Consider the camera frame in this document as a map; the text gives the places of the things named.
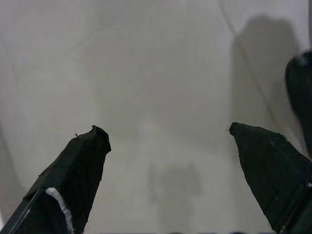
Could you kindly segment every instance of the black object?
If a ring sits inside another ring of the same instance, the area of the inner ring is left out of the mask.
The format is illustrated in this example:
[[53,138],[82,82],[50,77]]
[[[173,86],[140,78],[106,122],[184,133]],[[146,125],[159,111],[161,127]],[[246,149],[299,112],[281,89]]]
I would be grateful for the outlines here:
[[232,123],[246,181],[277,233],[312,233],[312,163],[278,133]]
[[38,177],[0,234],[80,234],[88,221],[108,134],[97,126],[69,141]]
[[296,113],[312,156],[312,52],[289,61],[285,71],[286,87],[293,111]]

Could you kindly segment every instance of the white surface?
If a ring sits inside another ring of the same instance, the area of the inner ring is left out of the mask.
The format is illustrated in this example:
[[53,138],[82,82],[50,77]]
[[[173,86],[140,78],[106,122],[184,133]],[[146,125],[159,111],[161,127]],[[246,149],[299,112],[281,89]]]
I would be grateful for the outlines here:
[[283,73],[308,2],[2,0],[0,123],[21,185],[75,133],[109,135],[86,234],[270,231],[232,121],[305,151]]

